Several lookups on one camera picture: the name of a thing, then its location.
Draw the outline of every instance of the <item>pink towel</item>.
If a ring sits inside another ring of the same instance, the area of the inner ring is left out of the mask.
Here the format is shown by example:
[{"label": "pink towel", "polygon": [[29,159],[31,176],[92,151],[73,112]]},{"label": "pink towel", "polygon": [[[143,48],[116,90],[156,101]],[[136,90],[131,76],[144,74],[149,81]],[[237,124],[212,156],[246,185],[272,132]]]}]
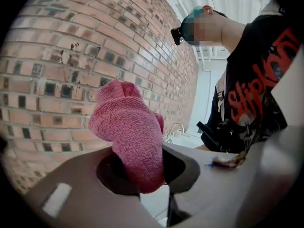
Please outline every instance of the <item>pink towel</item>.
[{"label": "pink towel", "polygon": [[101,87],[96,97],[90,130],[113,142],[113,151],[141,193],[156,191],[164,184],[162,116],[146,106],[133,83],[113,80]]}]

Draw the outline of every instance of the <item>white ceiling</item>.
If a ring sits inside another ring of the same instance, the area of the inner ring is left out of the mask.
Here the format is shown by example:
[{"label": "white ceiling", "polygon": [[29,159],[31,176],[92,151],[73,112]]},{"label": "white ceiling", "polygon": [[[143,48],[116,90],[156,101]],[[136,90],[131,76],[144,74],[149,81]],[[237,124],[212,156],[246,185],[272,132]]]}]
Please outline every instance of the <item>white ceiling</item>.
[{"label": "white ceiling", "polygon": [[[211,5],[215,10],[240,23],[250,23],[270,0],[167,0],[175,10],[179,20],[183,20],[194,7]],[[226,59],[229,53],[223,47],[195,47],[199,63],[204,60]]]}]

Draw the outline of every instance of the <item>black t-shirt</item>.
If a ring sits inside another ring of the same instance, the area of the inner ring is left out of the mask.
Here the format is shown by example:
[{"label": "black t-shirt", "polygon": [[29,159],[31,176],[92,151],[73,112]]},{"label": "black t-shirt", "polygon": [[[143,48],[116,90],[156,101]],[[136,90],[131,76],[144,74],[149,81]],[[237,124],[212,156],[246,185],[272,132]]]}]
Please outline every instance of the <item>black t-shirt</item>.
[{"label": "black t-shirt", "polygon": [[[285,16],[263,15],[246,25],[238,46],[227,58],[225,122],[233,141],[219,149],[202,134],[202,141],[211,151],[247,151],[252,144],[287,126],[270,92],[289,68],[299,46]],[[218,101],[215,89],[206,124],[215,134],[223,122]]]}]

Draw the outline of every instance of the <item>white wall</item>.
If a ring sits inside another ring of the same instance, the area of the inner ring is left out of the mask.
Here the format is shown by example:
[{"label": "white wall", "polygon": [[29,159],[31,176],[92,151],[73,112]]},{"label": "white wall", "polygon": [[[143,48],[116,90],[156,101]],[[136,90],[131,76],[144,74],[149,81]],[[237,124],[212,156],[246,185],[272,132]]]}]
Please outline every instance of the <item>white wall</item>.
[{"label": "white wall", "polygon": [[188,133],[193,134],[193,132],[198,130],[196,124],[199,121],[202,123],[208,121],[211,113],[214,87],[222,76],[226,65],[226,60],[211,59],[210,61],[205,61],[204,69],[206,71],[200,68]]}]

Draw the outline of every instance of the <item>brick wall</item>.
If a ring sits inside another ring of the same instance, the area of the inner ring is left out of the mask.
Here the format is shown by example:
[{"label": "brick wall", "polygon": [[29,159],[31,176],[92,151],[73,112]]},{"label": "brick wall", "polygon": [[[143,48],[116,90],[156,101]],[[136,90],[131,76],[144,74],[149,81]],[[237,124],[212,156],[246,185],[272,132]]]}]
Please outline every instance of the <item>brick wall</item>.
[{"label": "brick wall", "polygon": [[179,25],[165,0],[29,0],[0,58],[5,163],[25,192],[64,161],[111,146],[88,119],[100,86],[114,78],[138,86],[165,120],[165,133],[190,119],[198,67],[177,47]]}]

